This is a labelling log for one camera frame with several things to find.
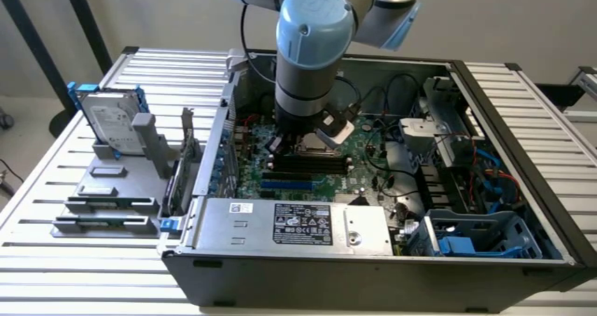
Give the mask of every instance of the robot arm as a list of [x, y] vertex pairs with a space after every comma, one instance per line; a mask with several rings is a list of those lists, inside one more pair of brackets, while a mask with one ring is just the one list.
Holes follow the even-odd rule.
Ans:
[[276, 25], [276, 124], [285, 135], [316, 134], [329, 147], [353, 127], [327, 104], [351, 41], [396, 50], [416, 0], [237, 0], [280, 12]]

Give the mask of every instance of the power supply label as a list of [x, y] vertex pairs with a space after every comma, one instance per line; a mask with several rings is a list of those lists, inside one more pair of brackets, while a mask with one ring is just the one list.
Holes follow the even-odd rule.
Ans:
[[276, 203], [273, 242], [295, 245], [332, 245], [329, 206]]

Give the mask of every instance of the white wall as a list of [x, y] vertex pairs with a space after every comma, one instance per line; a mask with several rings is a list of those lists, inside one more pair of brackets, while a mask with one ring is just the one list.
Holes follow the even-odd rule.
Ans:
[[[21, 0], [64, 80], [97, 82], [100, 71], [66, 0]], [[535, 82], [563, 82], [597, 64], [595, 0], [420, 0], [396, 55], [516, 62]], [[89, 0], [112, 58], [125, 45], [225, 50], [238, 47], [240, 5], [230, 0]], [[246, 42], [273, 48], [276, 13], [249, 8]], [[0, 94], [51, 96], [0, 6]], [[363, 45], [349, 52], [389, 54]]]

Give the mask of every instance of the black pole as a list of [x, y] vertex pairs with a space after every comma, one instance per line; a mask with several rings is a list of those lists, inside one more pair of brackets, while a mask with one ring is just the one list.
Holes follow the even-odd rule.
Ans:
[[76, 18], [85, 33], [86, 41], [89, 42], [90, 50], [93, 50], [94, 59], [100, 65], [101, 72], [106, 74], [112, 67], [112, 59], [109, 58], [108, 49], [105, 48], [104, 39], [94, 23], [93, 13], [89, 8], [86, 0], [69, 0], [72, 9], [74, 10]]
[[41, 67], [45, 78], [47, 79], [49, 85], [54, 90], [56, 96], [64, 107], [64, 111], [58, 113], [54, 119], [60, 118], [60, 121], [53, 120], [53, 125], [50, 123], [50, 132], [56, 136], [56, 133], [61, 132], [62, 128], [66, 126], [69, 119], [76, 114], [76, 107], [70, 98], [68, 97], [66, 85], [64, 84], [62, 77], [57, 71], [54, 61], [49, 55], [47, 49], [45, 49], [41, 38], [38, 37], [35, 27], [30, 22], [29, 16], [26, 15], [25, 8], [19, 3], [19, 0], [1, 0], [3, 7], [6, 8], [7, 14], [11, 18], [14, 25], [18, 28], [19, 35], [29, 46], [33, 57], [37, 60], [37, 64]]

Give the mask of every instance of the slotted metal table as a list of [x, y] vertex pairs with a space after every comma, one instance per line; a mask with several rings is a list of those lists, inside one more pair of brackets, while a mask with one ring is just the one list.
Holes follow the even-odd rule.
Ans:
[[[225, 57], [218, 52], [141, 48], [120, 56], [100, 85], [124, 88], [141, 84], [157, 131], [170, 144], [181, 140], [181, 108], [192, 107], [196, 137], [204, 142], [226, 82]], [[586, 148], [522, 73], [502, 64], [468, 64], [468, 69], [597, 246], [597, 169], [588, 154], [594, 149]], [[527, 115], [523, 123], [519, 115]], [[365, 314], [197, 308], [188, 304], [158, 259], [157, 239], [53, 238], [50, 221], [64, 214], [62, 200], [93, 158], [92, 141], [78, 113], [0, 213], [0, 314]], [[597, 280], [566, 293], [535, 294], [502, 315], [597, 315]]]

